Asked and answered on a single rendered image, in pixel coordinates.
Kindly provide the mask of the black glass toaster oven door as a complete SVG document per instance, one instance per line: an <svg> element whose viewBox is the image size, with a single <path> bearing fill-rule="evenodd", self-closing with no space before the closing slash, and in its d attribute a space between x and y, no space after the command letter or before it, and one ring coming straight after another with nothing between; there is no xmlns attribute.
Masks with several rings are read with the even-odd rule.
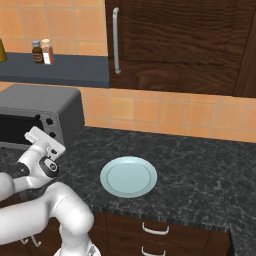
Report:
<svg viewBox="0 0 256 256"><path fill-rule="evenodd" d="M33 126L44 130L42 121L34 117L0 114L0 141L14 144L29 145L24 137Z"/></svg>

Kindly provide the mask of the pale blue plate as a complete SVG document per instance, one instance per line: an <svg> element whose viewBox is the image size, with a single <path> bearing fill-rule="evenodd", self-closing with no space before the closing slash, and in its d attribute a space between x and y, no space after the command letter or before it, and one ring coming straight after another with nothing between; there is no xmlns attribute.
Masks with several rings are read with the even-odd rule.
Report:
<svg viewBox="0 0 256 256"><path fill-rule="evenodd" d="M147 160L123 156L109 161L102 168L100 182L103 188L114 196L137 198L155 187L157 171Z"/></svg>

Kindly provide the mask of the dark wood drawer front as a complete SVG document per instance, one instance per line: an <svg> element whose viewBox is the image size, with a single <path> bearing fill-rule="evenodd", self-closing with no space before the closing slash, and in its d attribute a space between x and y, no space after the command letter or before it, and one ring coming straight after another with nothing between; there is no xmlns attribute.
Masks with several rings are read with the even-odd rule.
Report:
<svg viewBox="0 0 256 256"><path fill-rule="evenodd" d="M107 214L107 224L111 232L125 236L133 236L146 240L157 242L173 242L173 243L196 243L203 246L206 245L209 232L207 230L182 226L178 224L157 222L154 220L138 219L129 216L120 216L116 214ZM144 232L142 223L153 230L165 230L169 226L169 233L165 236L153 235Z"/></svg>
<svg viewBox="0 0 256 256"><path fill-rule="evenodd" d="M204 246L196 243L157 242L153 240L121 237L110 246L112 256L143 256L142 246L164 249L166 256L203 256Z"/></svg>

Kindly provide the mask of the dark brown spice jar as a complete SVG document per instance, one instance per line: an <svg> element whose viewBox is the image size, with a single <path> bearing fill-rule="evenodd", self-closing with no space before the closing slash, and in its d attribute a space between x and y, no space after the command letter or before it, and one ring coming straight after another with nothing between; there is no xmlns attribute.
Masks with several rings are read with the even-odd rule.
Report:
<svg viewBox="0 0 256 256"><path fill-rule="evenodd" d="M34 58L34 62L36 64L43 64L44 63L44 58L43 58L43 52L42 52L42 48L40 46L40 41L39 40L34 40L32 42L32 55Z"/></svg>

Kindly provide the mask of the olive yellow bottle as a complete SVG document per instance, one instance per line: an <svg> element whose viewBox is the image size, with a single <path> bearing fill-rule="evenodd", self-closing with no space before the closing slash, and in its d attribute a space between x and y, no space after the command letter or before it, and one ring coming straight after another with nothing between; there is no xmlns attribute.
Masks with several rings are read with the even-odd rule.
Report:
<svg viewBox="0 0 256 256"><path fill-rule="evenodd" d="M4 49L2 39L0 38L0 62L5 62L6 60L7 60L6 52Z"/></svg>

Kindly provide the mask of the grey toaster oven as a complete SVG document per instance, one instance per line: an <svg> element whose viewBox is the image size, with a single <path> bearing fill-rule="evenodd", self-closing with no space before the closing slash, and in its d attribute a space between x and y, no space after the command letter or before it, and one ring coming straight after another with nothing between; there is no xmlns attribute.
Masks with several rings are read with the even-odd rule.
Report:
<svg viewBox="0 0 256 256"><path fill-rule="evenodd" d="M46 134L68 147L84 127L81 93L76 88L13 84L0 92L0 114L34 117L40 114ZM53 120L52 125L46 119ZM0 141L0 147L23 149L29 145Z"/></svg>

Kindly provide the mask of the dark blue wall shelf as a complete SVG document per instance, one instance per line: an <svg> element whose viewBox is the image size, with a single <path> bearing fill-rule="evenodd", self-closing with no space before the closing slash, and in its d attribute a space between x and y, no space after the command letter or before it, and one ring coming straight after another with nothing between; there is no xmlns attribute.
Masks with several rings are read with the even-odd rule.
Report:
<svg viewBox="0 0 256 256"><path fill-rule="evenodd" d="M30 53L8 53L0 62L0 81L108 88L108 58L56 54L54 64L45 65L36 64Z"/></svg>

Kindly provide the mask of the narrow dark wood cupboard door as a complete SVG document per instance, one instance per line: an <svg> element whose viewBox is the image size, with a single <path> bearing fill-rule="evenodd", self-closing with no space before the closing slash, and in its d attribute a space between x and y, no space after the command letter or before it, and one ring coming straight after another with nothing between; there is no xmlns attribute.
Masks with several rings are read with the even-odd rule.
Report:
<svg viewBox="0 0 256 256"><path fill-rule="evenodd" d="M233 95L256 98L256 6Z"/></svg>

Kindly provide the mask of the orange spice jar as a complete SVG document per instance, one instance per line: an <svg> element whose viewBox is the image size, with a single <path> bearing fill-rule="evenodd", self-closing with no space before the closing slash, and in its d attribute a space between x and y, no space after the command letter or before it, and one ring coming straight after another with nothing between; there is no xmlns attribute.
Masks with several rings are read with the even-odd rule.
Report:
<svg viewBox="0 0 256 256"><path fill-rule="evenodd" d="M41 48L43 52L44 63L46 65L52 65L54 63L54 53L50 40L43 39L41 41Z"/></svg>

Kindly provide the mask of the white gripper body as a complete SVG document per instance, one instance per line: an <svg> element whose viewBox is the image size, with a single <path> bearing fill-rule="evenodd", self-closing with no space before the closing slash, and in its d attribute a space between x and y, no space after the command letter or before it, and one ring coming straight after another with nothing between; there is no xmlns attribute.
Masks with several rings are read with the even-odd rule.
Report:
<svg viewBox="0 0 256 256"><path fill-rule="evenodd" d="M33 126L29 132L26 132L24 137L33 145L40 147L44 155L50 158L59 158L66 151L62 144L36 126Z"/></svg>

